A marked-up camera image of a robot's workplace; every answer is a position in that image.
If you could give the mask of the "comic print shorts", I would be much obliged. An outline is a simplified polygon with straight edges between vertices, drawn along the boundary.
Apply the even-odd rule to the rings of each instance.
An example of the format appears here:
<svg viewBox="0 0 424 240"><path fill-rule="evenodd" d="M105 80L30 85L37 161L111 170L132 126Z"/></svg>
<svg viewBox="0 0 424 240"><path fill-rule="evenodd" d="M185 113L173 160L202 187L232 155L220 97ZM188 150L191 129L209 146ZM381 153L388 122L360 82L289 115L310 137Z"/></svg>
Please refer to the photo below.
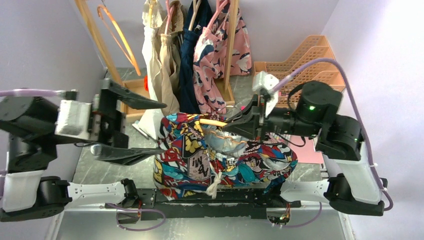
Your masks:
<svg viewBox="0 0 424 240"><path fill-rule="evenodd" d="M209 114L174 113L162 118L154 157L153 182L170 201L204 193L215 198L217 189L266 184L266 190L284 183L298 164L297 155L273 133L262 142L215 148L204 138L200 119Z"/></svg>

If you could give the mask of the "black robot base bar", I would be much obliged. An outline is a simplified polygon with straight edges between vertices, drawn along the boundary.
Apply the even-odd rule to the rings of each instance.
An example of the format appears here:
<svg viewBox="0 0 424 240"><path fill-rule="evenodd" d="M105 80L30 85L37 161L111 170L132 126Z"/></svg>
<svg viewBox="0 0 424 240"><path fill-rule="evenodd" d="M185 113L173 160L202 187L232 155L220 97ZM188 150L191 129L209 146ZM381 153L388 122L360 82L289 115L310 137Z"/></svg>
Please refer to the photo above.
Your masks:
<svg viewBox="0 0 424 240"><path fill-rule="evenodd" d="M282 214L287 207L300 208L301 202L287 202L278 190L264 193L262 188L222 188L215 199L205 193L167 200L165 195L153 188L139 188L138 198L125 200L119 207L142 210L158 210L168 219L187 218L235 218L250 217L266 220L269 214Z"/></svg>

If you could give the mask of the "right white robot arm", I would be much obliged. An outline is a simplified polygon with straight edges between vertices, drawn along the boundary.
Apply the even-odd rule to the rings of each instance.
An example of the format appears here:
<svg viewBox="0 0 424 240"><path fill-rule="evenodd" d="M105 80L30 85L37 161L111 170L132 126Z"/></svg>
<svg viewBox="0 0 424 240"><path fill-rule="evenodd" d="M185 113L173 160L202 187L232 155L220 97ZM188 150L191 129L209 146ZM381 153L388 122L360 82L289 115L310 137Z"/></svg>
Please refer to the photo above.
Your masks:
<svg viewBox="0 0 424 240"><path fill-rule="evenodd" d="M391 210L394 203L387 192L388 181L376 172L363 124L358 118L338 114L341 92L313 80L290 92L296 93L295 108L276 107L269 114L265 113L268 95L255 95L223 127L258 142L270 133L316 139L315 149L341 169L326 180L282 183L270 193L270 202L275 207L296 201L322 202L341 213L362 216L382 216Z"/></svg>

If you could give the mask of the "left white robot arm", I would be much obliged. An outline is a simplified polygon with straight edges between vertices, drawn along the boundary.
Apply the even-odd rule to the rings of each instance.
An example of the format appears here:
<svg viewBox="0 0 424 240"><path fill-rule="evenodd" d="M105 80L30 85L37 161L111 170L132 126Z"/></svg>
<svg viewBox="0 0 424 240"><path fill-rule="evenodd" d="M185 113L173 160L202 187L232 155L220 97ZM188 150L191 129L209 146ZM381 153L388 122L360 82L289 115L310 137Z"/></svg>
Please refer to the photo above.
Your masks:
<svg viewBox="0 0 424 240"><path fill-rule="evenodd" d="M7 165L0 173L2 222L44 219L92 204L140 209L142 201L130 179L76 184L44 172L57 159L59 145L94 146L97 160L118 166L161 154L160 148L129 147L126 115L117 104L151 110L164 108L164 103L108 78L101 81L91 102L79 101L76 90L18 88L0 95L0 128L9 134Z"/></svg>

